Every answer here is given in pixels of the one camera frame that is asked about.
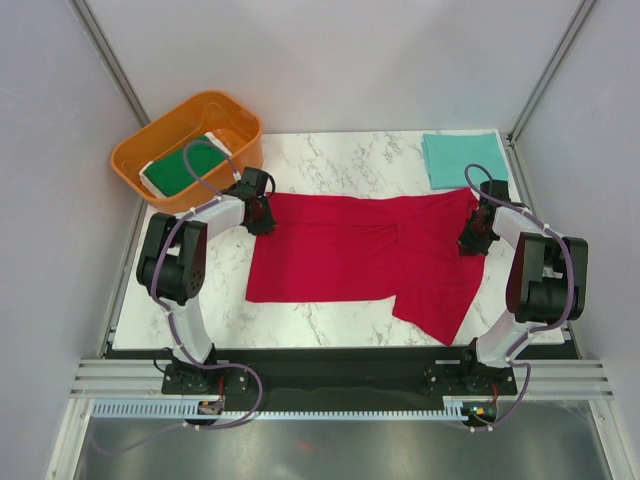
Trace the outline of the red t shirt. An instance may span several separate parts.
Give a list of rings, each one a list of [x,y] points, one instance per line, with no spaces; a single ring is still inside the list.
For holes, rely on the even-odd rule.
[[[270,205],[277,225],[256,239],[247,301],[394,298],[394,317],[452,345],[484,274],[483,256],[458,245],[478,206],[470,190],[388,199],[277,193]]]

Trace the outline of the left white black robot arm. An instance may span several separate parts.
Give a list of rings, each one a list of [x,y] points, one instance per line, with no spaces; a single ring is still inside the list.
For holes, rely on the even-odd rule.
[[[198,393],[211,392],[220,378],[199,300],[208,243],[235,227],[254,236],[273,232],[276,220],[269,200],[275,187],[271,174],[247,167],[235,184],[210,201],[177,215],[156,213],[149,221],[136,279],[165,316],[173,355],[189,364],[184,379]]]

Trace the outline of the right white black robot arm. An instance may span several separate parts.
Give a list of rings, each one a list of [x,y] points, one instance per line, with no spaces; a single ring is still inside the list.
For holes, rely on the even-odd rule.
[[[558,234],[525,205],[511,202],[505,181],[487,180],[472,189],[480,195],[479,203],[458,238],[459,253],[486,256],[498,240],[514,249],[506,310],[471,342],[457,371],[460,386],[477,394],[493,383],[493,370],[512,367],[537,336],[581,316],[588,243]]]

